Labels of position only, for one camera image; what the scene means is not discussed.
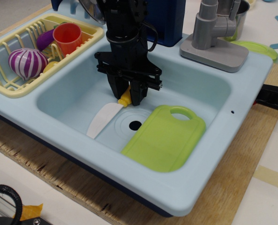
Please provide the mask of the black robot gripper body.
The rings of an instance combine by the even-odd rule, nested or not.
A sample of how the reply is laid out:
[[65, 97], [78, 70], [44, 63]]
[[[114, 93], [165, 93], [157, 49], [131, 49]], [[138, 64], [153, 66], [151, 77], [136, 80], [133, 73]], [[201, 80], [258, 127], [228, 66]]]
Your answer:
[[98, 60], [98, 71], [102, 73], [113, 72], [115, 76], [125, 80], [133, 79], [145, 83], [148, 88], [160, 90], [162, 70], [151, 63], [147, 57], [147, 37], [135, 35], [134, 37], [106, 37], [110, 43], [109, 52], [96, 52], [94, 57]]

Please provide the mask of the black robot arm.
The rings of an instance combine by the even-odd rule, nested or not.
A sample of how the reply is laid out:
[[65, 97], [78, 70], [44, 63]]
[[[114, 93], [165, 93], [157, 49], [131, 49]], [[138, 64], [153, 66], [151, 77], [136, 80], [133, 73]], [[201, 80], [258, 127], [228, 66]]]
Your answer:
[[109, 52], [97, 52], [98, 72], [107, 75], [114, 96], [119, 99], [130, 89], [132, 105], [138, 106], [147, 96], [149, 88], [160, 90], [162, 71], [148, 59], [147, 30], [157, 34], [156, 28], [145, 20], [147, 2], [144, 0], [99, 0], [104, 14], [110, 43]]

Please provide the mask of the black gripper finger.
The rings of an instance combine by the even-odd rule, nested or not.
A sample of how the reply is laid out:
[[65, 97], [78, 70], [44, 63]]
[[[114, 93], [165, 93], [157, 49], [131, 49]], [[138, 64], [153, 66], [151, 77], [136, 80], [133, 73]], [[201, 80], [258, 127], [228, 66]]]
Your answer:
[[122, 76], [107, 74], [107, 79], [112, 89], [113, 95], [120, 99], [122, 94], [129, 87], [129, 81], [125, 80]]
[[148, 86], [145, 82], [133, 80], [130, 82], [130, 95], [133, 106], [140, 105], [141, 101], [147, 96]]

